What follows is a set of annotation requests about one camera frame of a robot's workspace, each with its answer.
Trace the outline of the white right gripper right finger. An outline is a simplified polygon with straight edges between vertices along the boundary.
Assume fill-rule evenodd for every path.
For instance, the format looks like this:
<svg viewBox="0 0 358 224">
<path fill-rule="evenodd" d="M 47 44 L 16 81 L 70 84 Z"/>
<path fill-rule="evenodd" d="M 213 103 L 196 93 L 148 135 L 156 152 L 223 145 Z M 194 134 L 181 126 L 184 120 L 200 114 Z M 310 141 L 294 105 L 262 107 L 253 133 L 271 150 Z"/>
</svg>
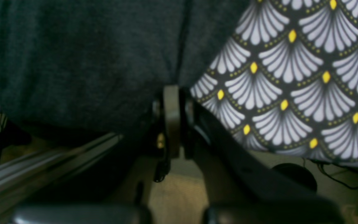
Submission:
<svg viewBox="0 0 358 224">
<path fill-rule="evenodd" d="M 203 224 L 343 224 L 337 205 L 264 166 L 184 91 L 184 154 L 201 170 Z"/>
</svg>

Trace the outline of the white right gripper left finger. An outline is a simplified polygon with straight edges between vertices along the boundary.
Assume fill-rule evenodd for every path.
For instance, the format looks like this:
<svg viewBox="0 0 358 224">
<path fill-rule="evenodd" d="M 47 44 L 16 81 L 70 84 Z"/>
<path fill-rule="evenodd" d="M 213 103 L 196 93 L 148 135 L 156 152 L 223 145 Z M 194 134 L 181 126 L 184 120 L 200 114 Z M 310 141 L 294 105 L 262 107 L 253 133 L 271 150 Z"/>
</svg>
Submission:
<svg viewBox="0 0 358 224">
<path fill-rule="evenodd" d="M 163 111 L 167 154 L 169 158 L 176 159 L 180 156 L 181 147 L 181 113 L 178 86 L 169 85 L 163 88 Z"/>
</svg>

